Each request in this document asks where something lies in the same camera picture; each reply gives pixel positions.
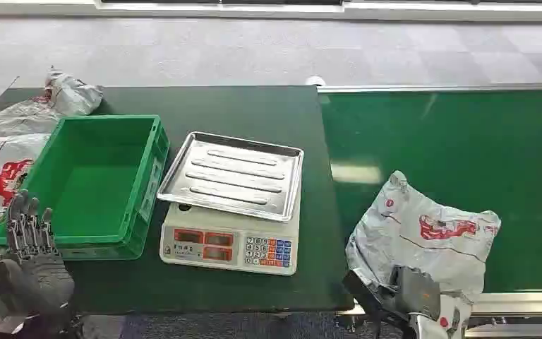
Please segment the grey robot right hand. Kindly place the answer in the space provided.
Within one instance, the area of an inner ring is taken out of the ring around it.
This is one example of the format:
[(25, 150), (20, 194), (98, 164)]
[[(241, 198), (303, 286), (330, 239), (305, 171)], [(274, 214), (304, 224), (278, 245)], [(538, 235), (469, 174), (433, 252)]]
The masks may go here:
[(440, 315), (440, 286), (417, 268), (395, 266), (387, 283), (376, 284), (349, 270), (342, 283), (372, 319), (403, 331), (413, 328), (415, 316), (436, 321)]

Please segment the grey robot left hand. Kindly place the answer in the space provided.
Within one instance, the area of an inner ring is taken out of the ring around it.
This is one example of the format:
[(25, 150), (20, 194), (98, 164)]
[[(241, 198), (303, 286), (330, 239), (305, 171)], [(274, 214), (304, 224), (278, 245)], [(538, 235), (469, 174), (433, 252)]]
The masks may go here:
[(38, 215), (39, 206), (37, 197), (21, 189), (6, 211), (0, 287), (15, 310), (61, 326), (71, 317), (75, 283), (54, 241), (52, 209)]

